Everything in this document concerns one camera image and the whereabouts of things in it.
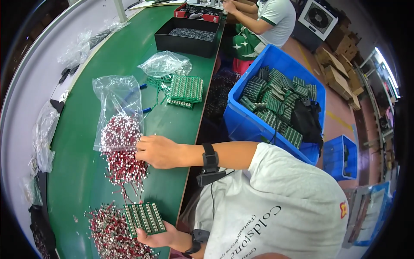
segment white t-shirt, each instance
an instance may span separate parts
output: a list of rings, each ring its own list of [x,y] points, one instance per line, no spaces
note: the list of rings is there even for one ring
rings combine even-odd
[[[267,0],[256,3],[259,8],[258,20],[263,19],[273,27],[257,37],[264,44],[273,44],[281,48],[295,27],[296,12],[290,0]]]
[[[326,172],[260,143],[247,170],[204,187],[194,229],[210,231],[205,259],[335,258],[345,236],[347,199]]]

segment clear plastic bag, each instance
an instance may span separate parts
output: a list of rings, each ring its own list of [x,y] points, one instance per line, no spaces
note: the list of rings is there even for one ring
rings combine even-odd
[[[20,179],[20,188],[23,191],[23,199],[28,203],[29,207],[32,205],[43,206],[37,178],[23,176]]]
[[[101,101],[94,150],[136,150],[144,134],[140,85],[133,76],[110,75],[92,81]]]
[[[171,51],[158,52],[138,67],[156,78],[169,74],[188,75],[193,68],[189,58]]]
[[[106,29],[109,29],[110,31],[120,31],[123,27],[129,25],[130,22],[109,22],[108,20],[105,20],[105,27]]]
[[[60,113],[47,101],[40,110],[32,129],[33,152],[32,160],[36,162],[39,171],[51,172],[55,152],[50,150],[50,144],[55,135]]]
[[[108,36],[109,34],[111,34],[111,30],[106,29],[104,31],[98,32],[95,36],[91,37],[89,39],[90,48],[94,48],[96,45],[99,44],[99,42],[103,41],[104,38],[106,38],[106,36]]]
[[[66,65],[66,68],[72,69],[85,62],[90,51],[89,39],[92,31],[84,31],[78,35],[77,40],[67,46],[67,50],[59,58],[58,62]]]
[[[89,39],[90,48],[94,48],[99,42],[103,41],[111,32],[113,31],[120,31],[123,27],[130,24],[130,22],[112,22],[109,23],[108,20],[105,20],[105,29],[95,34],[95,36]]]

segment yellow floor marking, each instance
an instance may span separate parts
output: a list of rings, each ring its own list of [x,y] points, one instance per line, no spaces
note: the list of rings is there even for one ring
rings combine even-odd
[[[305,67],[309,70],[309,72],[311,72],[313,74],[311,65],[309,64],[309,61],[306,58],[305,53],[303,53],[302,47],[300,46],[300,44],[298,42],[297,42],[297,44],[298,44],[298,47],[299,47],[299,51],[301,52],[302,57],[303,57],[303,59],[305,61],[305,65],[306,65]]]
[[[332,112],[326,110],[326,114],[331,117],[332,119],[336,120],[337,122],[339,122],[342,126],[344,126],[345,128],[349,129],[350,131],[352,131],[352,126],[349,125],[348,123],[346,123],[345,121],[343,121],[340,117],[336,116],[335,114],[333,114]]]

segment black cable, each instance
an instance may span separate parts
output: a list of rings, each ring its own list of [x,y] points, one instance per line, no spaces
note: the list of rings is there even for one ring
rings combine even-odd
[[[210,185],[210,193],[211,193],[211,199],[213,200],[213,207],[212,207],[212,212],[213,212],[213,220],[214,220],[214,196],[213,196],[213,183],[211,183]]]
[[[213,200],[213,207],[212,207],[212,212],[213,212],[213,220],[214,220],[214,196],[213,196],[213,183],[214,182],[212,182],[211,183],[211,185],[210,185],[210,193],[211,193],[211,199]]]

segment worker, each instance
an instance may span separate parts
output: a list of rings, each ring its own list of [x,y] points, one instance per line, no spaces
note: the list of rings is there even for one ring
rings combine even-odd
[[[235,16],[239,24],[226,24],[220,48],[225,55],[242,61],[254,60],[266,47],[281,48],[295,27],[296,12],[290,0],[258,0],[255,5],[234,0],[223,2],[224,10]],[[255,20],[244,13],[257,14]],[[218,58],[215,72],[221,60]]]
[[[143,244],[169,246],[196,259],[325,259],[335,258],[341,248],[348,223],[344,192],[326,172],[275,145],[184,145],[143,136],[137,150],[136,159],[154,168],[205,168],[213,152],[213,163],[232,169],[202,188],[192,208],[193,232],[164,222],[164,233],[147,236],[137,230]],[[204,232],[207,240],[195,238]]]

